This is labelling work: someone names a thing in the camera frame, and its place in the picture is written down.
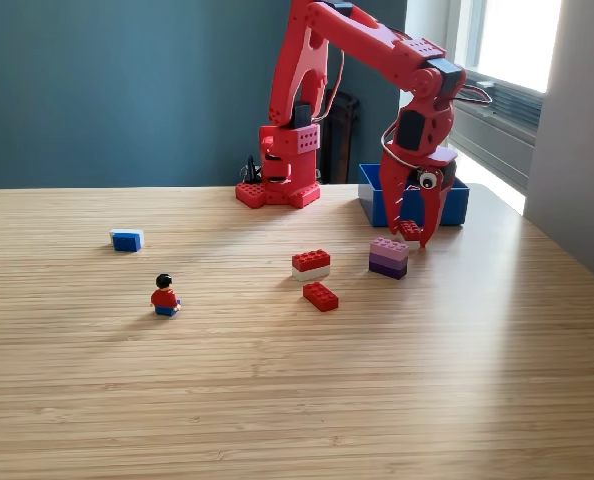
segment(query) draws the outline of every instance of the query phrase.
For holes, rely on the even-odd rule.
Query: red lego brick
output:
[[[260,208],[266,203],[266,187],[263,183],[240,183],[235,187],[235,196],[250,208]]]
[[[304,298],[321,312],[328,312],[339,307],[339,297],[319,282],[304,285]]]
[[[421,238],[421,230],[412,220],[402,221],[399,224],[399,231],[407,242],[418,242]]]
[[[288,201],[295,208],[304,208],[306,205],[313,203],[321,196],[319,185],[314,184],[308,188],[304,188],[290,196]]]
[[[315,268],[327,267],[328,265],[330,265],[330,255],[323,250],[293,255],[293,267],[298,272],[306,272]]]

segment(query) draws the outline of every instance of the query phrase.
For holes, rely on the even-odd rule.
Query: blue wall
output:
[[[403,25],[404,1],[356,3]],[[234,184],[267,122],[288,5],[0,0],[0,188]],[[352,59],[342,89],[362,101],[353,181],[379,161],[398,91]]]

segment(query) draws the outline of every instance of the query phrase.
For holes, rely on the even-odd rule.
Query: purple lego brick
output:
[[[393,260],[392,258],[384,257],[383,255],[371,253],[368,256],[368,260],[372,263],[378,263],[379,265],[383,265],[384,267],[392,268],[393,270],[403,270],[408,265],[408,257],[404,258],[403,260],[397,261]]]
[[[392,258],[400,262],[404,258],[408,258],[408,245],[379,237],[370,244],[370,253]]]
[[[380,275],[394,278],[395,280],[401,280],[402,278],[404,278],[406,273],[408,273],[408,266],[404,267],[402,270],[394,270],[392,268],[384,267],[383,265],[379,265],[378,263],[373,262],[370,262],[368,264],[368,269],[371,272],[379,273]]]

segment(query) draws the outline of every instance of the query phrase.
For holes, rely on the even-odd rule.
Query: red robotic arm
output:
[[[448,62],[441,48],[382,25],[349,2],[292,1],[273,81],[272,125],[259,132],[261,185],[240,184],[237,197],[251,207],[279,203],[300,208],[319,198],[317,121],[326,114],[318,117],[327,82],[328,42],[413,94],[382,138],[380,180],[391,232],[419,240],[423,247],[439,224],[455,178],[456,154],[439,144],[452,128],[452,100],[464,85],[465,72]],[[393,132],[394,139],[386,143]],[[399,219],[407,187],[421,189],[421,230]]]

